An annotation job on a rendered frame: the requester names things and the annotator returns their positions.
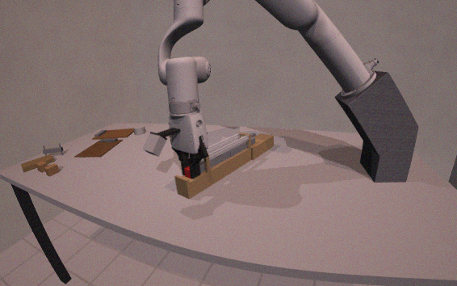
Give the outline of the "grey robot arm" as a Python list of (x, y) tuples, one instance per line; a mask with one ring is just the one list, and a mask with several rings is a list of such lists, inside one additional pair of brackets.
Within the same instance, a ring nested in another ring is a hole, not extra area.
[[(167, 86), (171, 114), (198, 111), (198, 83), (208, 80), (211, 65), (204, 57), (170, 59), (175, 43), (203, 24), (203, 6), (210, 0), (174, 0), (174, 22), (164, 35), (158, 49), (158, 75)], [(362, 63), (357, 54), (334, 26), (325, 12), (313, 0), (255, 0), (282, 25), (298, 30), (312, 50), (325, 64), (342, 88), (344, 99), (353, 97), (376, 78), (373, 67), (379, 59)], [(309, 27), (310, 26), (310, 27)], [(197, 83), (198, 81), (198, 83)], [(178, 103), (176, 103), (178, 102)], [(143, 150), (160, 156), (168, 136), (181, 132), (170, 128), (150, 132)]]

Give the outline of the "short grey cylinder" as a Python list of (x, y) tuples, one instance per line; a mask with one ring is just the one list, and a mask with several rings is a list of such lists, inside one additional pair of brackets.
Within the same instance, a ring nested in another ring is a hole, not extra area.
[(133, 129), (134, 129), (134, 134), (135, 135), (141, 135), (141, 134), (145, 133), (145, 126), (144, 125), (136, 126)]

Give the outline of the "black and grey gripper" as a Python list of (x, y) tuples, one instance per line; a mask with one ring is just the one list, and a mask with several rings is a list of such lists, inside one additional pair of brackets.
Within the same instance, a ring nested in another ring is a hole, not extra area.
[(200, 175), (199, 162), (208, 156), (208, 135), (203, 113), (199, 110), (186, 114), (170, 113), (170, 128), (178, 128), (181, 131), (170, 135), (170, 143), (178, 154), (182, 174), (185, 175), (184, 168), (189, 166), (191, 178), (194, 179)]

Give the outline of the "red cube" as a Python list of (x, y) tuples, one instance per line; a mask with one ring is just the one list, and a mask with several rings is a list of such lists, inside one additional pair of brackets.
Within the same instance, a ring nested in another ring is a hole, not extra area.
[(188, 167), (184, 168), (184, 171), (185, 171), (185, 177), (191, 179), (190, 167), (188, 166)]

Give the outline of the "small brown wooden block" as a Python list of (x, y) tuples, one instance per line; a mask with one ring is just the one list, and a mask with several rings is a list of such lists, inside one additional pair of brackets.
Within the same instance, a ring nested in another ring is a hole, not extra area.
[(40, 172), (45, 172), (45, 167), (47, 167), (47, 162), (39, 162), (36, 164), (36, 167), (37, 167), (37, 170), (40, 171)]
[(49, 177), (54, 175), (54, 174), (56, 174), (56, 173), (58, 173), (58, 172), (60, 172), (59, 168), (58, 168), (58, 165), (55, 164), (55, 163), (50, 165), (50, 166), (45, 167), (44, 169), (45, 169), (46, 175), (49, 176)]

